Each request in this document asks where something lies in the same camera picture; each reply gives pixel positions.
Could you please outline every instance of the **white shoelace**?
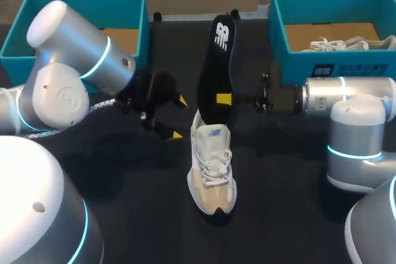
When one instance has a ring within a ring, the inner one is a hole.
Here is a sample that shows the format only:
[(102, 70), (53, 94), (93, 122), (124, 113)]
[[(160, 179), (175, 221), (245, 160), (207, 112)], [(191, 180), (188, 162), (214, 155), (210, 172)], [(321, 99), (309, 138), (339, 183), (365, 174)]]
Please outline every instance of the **white shoelace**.
[(342, 51), (347, 48), (347, 44), (345, 44), (342, 40), (335, 41), (327, 41), (324, 37), (321, 37), (322, 41), (312, 41), (309, 44), (310, 49), (315, 51)]
[[(232, 152), (229, 149), (225, 150), (225, 156), (219, 153), (214, 153), (209, 156), (207, 161), (204, 161), (199, 153), (197, 158), (201, 163), (201, 173), (204, 180), (204, 185), (222, 185), (229, 182), (228, 179), (228, 167), (231, 163)], [(211, 160), (218, 159), (221, 162), (221, 166), (214, 166), (209, 164)]]

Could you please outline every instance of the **cable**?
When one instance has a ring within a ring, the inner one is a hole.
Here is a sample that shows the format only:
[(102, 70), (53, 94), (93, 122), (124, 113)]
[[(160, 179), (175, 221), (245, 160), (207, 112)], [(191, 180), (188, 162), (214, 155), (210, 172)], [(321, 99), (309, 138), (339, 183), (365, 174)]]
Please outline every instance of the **cable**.
[(14, 99), (14, 97), (12, 97), (9, 90), (7, 90), (6, 88), (0, 88), (0, 91), (3, 91), (6, 94), (6, 96), (8, 98), (8, 102), (13, 107), (13, 108), (10, 107), (10, 109), (13, 109), (12, 114), (14, 114), (15, 135), (19, 135), (20, 134), (20, 121), (19, 121), (19, 117), (18, 117), (17, 103), (15, 102), (15, 99)]
[[(99, 103), (89, 107), (88, 114), (90, 114), (90, 113), (92, 113), (92, 112), (94, 112), (94, 111), (96, 111), (96, 110), (98, 110), (100, 108), (105, 108), (107, 106), (112, 106), (114, 104), (114, 102), (116, 102), (116, 100), (114, 98), (106, 100), (106, 101), (99, 102)], [(51, 131), (41, 132), (41, 133), (33, 133), (33, 134), (21, 135), (21, 137), (29, 138), (29, 139), (48, 137), (48, 136), (52, 136), (52, 135), (58, 134), (58, 133), (60, 133), (62, 131), (65, 131), (66, 129), (58, 129), (58, 130), (51, 130)]]

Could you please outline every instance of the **white sneaker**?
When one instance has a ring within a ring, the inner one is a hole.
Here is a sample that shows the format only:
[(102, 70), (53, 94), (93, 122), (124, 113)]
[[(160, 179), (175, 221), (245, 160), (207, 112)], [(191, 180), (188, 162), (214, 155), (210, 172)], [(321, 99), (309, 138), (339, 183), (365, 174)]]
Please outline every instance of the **white sneaker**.
[(190, 193), (207, 215), (229, 213), (236, 201), (226, 125), (206, 125), (197, 111), (191, 126), (192, 166), (187, 175)]
[(342, 40), (327, 41), (326, 38), (321, 38), (323, 39), (322, 41), (310, 42), (309, 49), (305, 49), (304, 51), (358, 51), (369, 49), (367, 41), (363, 39), (356, 40), (354, 43), (347, 43)]
[(347, 47), (354, 46), (358, 43), (366, 43), (367, 49), (396, 49), (396, 37), (393, 35), (388, 36), (384, 40), (365, 40), (361, 36), (356, 36), (345, 41)]

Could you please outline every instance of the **black conveyor surface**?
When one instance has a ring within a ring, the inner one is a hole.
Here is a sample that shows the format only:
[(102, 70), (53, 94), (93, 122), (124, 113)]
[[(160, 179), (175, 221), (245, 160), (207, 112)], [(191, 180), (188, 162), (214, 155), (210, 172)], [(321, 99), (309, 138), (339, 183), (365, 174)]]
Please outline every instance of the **black conveyor surface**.
[[(165, 106), (158, 118), (185, 139), (163, 142), (140, 128), (138, 114), (103, 108), (61, 134), (38, 140), (97, 217), (105, 264), (349, 264), (343, 225), (359, 197), (325, 180), (328, 120), (266, 116), (238, 107), (230, 125), (238, 185), (234, 216), (221, 226), (200, 215), (186, 175), (210, 22), (151, 26), (151, 66), (172, 73), (189, 103), (184, 111)], [(266, 28), (265, 20), (239, 23), (231, 71), (237, 92), (256, 91), (271, 63)], [(0, 45), (8, 30), (0, 27)], [(2, 69), (0, 82), (9, 87)], [(92, 103), (106, 98), (92, 96)], [(395, 131), (390, 124), (387, 150), (396, 150)]]

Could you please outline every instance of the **black insole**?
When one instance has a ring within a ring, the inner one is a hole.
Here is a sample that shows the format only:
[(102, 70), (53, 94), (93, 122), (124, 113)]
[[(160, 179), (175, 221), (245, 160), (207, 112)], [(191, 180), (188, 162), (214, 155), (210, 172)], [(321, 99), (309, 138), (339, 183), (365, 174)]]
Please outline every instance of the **black insole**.
[(197, 104), (207, 125), (226, 124), (232, 106), (218, 103), (218, 94), (232, 94), (230, 62), (236, 35), (231, 15), (218, 15), (212, 22), (204, 66), (198, 81)]

